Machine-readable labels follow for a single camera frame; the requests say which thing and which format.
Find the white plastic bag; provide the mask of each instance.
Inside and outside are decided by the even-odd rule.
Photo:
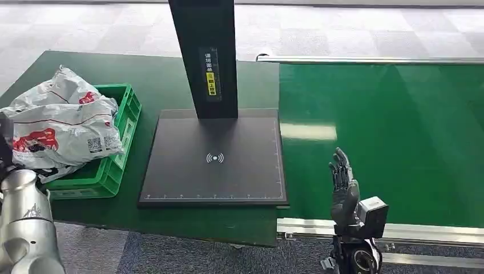
[[[13,162],[43,170],[43,183],[124,153],[114,126],[116,101],[62,66],[0,112],[14,122]]]
[[[48,104],[86,104],[102,95],[91,84],[67,67],[60,66],[54,77],[15,98],[10,107],[22,109]]]

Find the wireless symbol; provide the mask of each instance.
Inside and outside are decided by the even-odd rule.
[[[207,163],[212,163],[212,161],[217,161],[222,164],[224,162],[224,155],[222,153],[218,155],[207,154]]]

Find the floor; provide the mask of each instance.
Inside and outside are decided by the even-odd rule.
[[[240,60],[481,57],[484,10],[237,6]],[[0,95],[45,50],[180,56],[167,4],[0,5]]]
[[[237,6],[237,58],[484,57],[484,10]],[[0,95],[45,50],[180,56],[166,4],[0,5]],[[276,249],[57,224],[68,273],[322,273],[327,242]],[[384,273],[471,273],[403,266]]]

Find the black vertical pole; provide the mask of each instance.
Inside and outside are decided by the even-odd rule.
[[[233,0],[168,1],[198,118],[237,118]]]

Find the qr code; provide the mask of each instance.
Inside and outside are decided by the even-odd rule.
[[[118,141],[115,137],[112,136],[105,136],[104,144],[106,145],[106,150],[113,150],[115,148],[118,148]]]
[[[103,147],[101,145],[101,138],[97,137],[87,140],[87,148],[89,149],[90,153],[103,151]]]

